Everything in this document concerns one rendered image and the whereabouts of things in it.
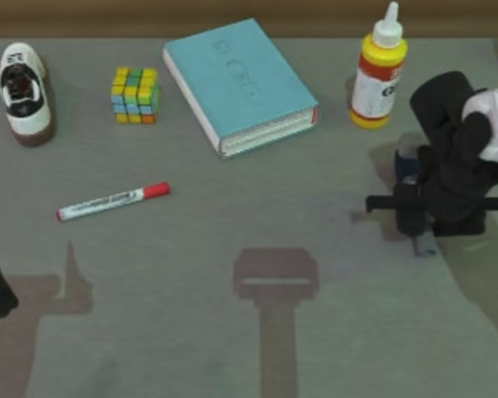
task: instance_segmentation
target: glue bottle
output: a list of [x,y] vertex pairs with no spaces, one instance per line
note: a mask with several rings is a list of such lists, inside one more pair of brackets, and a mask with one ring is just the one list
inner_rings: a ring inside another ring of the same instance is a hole
[[391,2],[385,18],[362,41],[350,118],[363,129],[379,129],[389,121],[408,44],[397,21],[398,3]]

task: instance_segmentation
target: bottle label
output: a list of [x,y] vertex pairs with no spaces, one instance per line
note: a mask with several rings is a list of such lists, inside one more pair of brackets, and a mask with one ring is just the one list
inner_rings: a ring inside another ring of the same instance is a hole
[[389,115],[403,62],[395,66],[376,66],[360,57],[352,97],[353,111],[366,119],[381,119]]

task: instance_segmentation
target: white nozzle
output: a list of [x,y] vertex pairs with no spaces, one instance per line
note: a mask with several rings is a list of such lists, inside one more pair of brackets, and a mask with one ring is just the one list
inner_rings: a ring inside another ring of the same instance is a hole
[[402,25],[398,23],[398,3],[391,2],[385,18],[374,25],[374,44],[383,48],[394,48],[402,40],[402,34]]

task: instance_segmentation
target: tabletop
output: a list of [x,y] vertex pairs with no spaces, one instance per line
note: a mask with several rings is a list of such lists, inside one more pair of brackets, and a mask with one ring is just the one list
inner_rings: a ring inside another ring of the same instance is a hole
[[[419,131],[412,92],[448,70],[498,87],[498,43],[410,40],[391,122],[364,131],[346,109],[359,40],[276,40],[320,125],[221,160],[163,40],[27,42],[57,130],[21,147],[0,102],[0,265],[21,301],[0,320],[0,398],[498,398],[498,213],[427,260],[389,212],[363,213]],[[117,66],[159,71],[158,123],[114,121]],[[56,220],[161,181],[169,196]]]

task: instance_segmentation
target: puzzle cube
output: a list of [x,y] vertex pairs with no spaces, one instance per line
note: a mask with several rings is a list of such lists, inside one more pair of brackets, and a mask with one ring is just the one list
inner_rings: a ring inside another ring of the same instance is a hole
[[159,97],[160,87],[155,69],[116,69],[110,98],[118,123],[155,123]]

